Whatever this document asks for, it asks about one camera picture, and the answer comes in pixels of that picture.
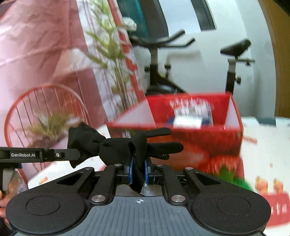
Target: silver bolt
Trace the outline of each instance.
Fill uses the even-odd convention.
[[[93,202],[103,202],[106,200],[106,197],[103,195],[95,195],[92,197]]]
[[[174,196],[171,197],[171,200],[173,202],[180,203],[180,202],[184,202],[185,201],[185,197],[182,196],[182,195],[174,195]]]

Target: black glove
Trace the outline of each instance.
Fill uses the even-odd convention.
[[[100,156],[105,165],[128,163],[134,157],[133,190],[140,192],[145,182],[145,160],[147,156],[162,160],[169,159],[169,154],[183,150],[179,142],[147,143],[147,138],[170,135],[169,128],[160,128],[141,132],[132,138],[109,138],[99,134],[85,123],[68,131],[68,148],[78,149],[81,157],[70,161],[73,168],[93,156]]]

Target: gray ribbed panel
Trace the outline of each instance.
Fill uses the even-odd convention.
[[[109,205],[93,207],[82,223],[59,236],[217,235],[199,226],[185,207],[172,206],[164,197],[115,197]]]

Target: human hand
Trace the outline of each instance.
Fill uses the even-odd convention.
[[[8,185],[8,191],[3,193],[0,191],[0,217],[4,218],[6,224],[9,222],[6,218],[6,206],[8,202],[19,192],[20,185],[22,184],[22,179],[18,176],[14,176]]]

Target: exercise bike handlebar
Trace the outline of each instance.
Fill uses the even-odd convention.
[[[192,38],[190,41],[188,41],[186,44],[182,45],[168,45],[168,43],[171,43],[172,41],[178,39],[182,35],[185,34],[185,31],[182,29],[175,34],[173,34],[171,37],[166,37],[166,38],[160,38],[156,40],[148,40],[145,38],[140,38],[136,36],[130,36],[130,41],[133,45],[140,46],[140,47],[145,47],[148,49],[154,49],[154,48],[182,48],[182,47],[187,47],[193,42],[195,42],[195,38]]]

